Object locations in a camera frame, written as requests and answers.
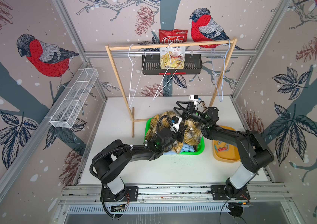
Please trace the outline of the yellow plaid shirt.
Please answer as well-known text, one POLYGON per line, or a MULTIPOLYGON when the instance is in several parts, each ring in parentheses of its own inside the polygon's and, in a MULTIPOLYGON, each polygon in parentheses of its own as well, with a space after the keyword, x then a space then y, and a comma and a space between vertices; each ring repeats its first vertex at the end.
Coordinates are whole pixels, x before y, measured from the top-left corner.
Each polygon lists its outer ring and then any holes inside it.
POLYGON ((165 154, 199 155, 205 149, 204 138, 198 125, 190 120, 183 121, 177 113, 167 111, 150 118, 145 125, 145 140, 167 128, 172 132, 173 144, 168 146, 165 154))

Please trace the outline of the light blue shirt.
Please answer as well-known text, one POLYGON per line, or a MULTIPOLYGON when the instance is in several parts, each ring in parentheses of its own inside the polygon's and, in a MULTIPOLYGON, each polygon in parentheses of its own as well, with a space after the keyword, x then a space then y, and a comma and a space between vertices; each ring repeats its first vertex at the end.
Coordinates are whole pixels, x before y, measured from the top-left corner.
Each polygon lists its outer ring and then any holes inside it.
POLYGON ((183 144, 182 148, 172 149, 168 152, 165 152, 165 155, 175 155, 175 154, 194 154, 196 149, 194 146, 183 144))

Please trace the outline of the green plastic mesh basket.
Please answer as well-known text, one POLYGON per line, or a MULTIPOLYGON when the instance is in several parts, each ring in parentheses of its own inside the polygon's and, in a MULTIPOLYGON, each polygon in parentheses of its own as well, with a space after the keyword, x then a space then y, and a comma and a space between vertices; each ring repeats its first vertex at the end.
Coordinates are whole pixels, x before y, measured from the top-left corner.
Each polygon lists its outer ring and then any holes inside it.
MULTIPOLYGON (((149 119, 145 125, 145 135, 144 135, 145 139, 148 139, 146 136, 147 136, 148 131, 151 130, 151 120, 152 119, 149 119)), ((180 154, 182 154, 182 155, 199 155, 199 154, 201 154, 205 149, 205 143, 204 143, 203 136, 201 136, 199 138, 198 144, 193 146, 193 149, 194 149, 194 151, 192 151, 191 149, 186 151, 186 148, 184 148, 181 150, 180 154)))

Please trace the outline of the red clothespin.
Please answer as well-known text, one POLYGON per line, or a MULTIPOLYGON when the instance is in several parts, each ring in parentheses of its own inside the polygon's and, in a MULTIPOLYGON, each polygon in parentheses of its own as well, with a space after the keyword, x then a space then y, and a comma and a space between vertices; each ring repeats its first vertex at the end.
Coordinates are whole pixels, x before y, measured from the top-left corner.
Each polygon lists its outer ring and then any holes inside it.
POLYGON ((220 147, 220 148, 218 148, 219 152, 226 152, 228 150, 229 150, 229 147, 220 147))

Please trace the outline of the white hanger of yellow shirt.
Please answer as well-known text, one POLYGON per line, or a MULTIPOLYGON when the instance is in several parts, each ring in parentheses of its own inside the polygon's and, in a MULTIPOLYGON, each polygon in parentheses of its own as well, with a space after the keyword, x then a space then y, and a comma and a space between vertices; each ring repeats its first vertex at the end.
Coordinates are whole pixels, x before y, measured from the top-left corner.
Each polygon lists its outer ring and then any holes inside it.
POLYGON ((184 68, 185 50, 185 46, 173 46, 172 43, 169 43, 167 47, 160 48, 160 68, 164 70, 164 74, 153 101, 161 95, 168 82, 172 79, 173 75, 168 74, 169 70, 173 70, 175 74, 178 70, 184 68))

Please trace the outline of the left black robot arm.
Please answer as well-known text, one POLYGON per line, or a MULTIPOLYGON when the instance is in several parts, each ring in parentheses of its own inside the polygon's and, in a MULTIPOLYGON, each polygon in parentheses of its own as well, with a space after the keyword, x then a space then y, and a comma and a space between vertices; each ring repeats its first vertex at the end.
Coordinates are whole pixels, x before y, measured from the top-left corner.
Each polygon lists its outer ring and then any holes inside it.
POLYGON ((180 117, 169 118, 169 127, 161 126, 161 121, 157 123, 157 133, 145 140, 143 145, 128 145, 115 140, 92 159, 90 173, 110 190, 116 200, 123 198, 127 192, 120 173, 128 163, 156 160, 184 140, 187 125, 180 117))

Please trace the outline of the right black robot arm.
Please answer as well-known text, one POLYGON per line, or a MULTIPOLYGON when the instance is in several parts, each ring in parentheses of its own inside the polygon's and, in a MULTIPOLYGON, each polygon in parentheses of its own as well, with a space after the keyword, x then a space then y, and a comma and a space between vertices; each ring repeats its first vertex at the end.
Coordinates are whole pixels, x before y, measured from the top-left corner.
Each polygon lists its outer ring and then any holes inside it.
POLYGON ((273 152, 257 131, 234 131, 217 125, 219 110, 212 106, 203 112, 197 111, 192 101, 178 101, 174 111, 183 120, 192 120, 198 124, 203 137, 212 141, 221 141, 237 147, 241 165, 226 180, 225 193, 236 198, 257 175, 261 168, 274 161, 273 152))

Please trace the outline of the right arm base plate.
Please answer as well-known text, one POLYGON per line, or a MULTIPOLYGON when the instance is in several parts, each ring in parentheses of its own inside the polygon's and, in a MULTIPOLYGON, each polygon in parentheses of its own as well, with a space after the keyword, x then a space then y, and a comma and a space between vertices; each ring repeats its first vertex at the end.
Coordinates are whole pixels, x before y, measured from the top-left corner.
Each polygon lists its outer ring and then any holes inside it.
POLYGON ((234 192, 231 194, 226 191, 226 186, 224 185, 211 185, 208 193, 212 195, 213 200, 215 201, 228 200, 229 198, 231 200, 240 201, 250 201, 251 199, 248 188, 246 186, 240 190, 234 190, 234 192))

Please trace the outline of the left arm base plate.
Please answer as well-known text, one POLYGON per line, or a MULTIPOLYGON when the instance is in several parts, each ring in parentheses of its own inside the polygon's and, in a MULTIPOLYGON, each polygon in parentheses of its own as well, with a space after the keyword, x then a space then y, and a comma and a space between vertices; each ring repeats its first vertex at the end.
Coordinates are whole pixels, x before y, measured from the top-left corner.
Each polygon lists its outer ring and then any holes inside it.
POLYGON ((102 202, 136 202, 138 200, 139 188, 137 186, 125 187, 118 194, 114 195, 109 188, 102 189, 100 201, 102 202))

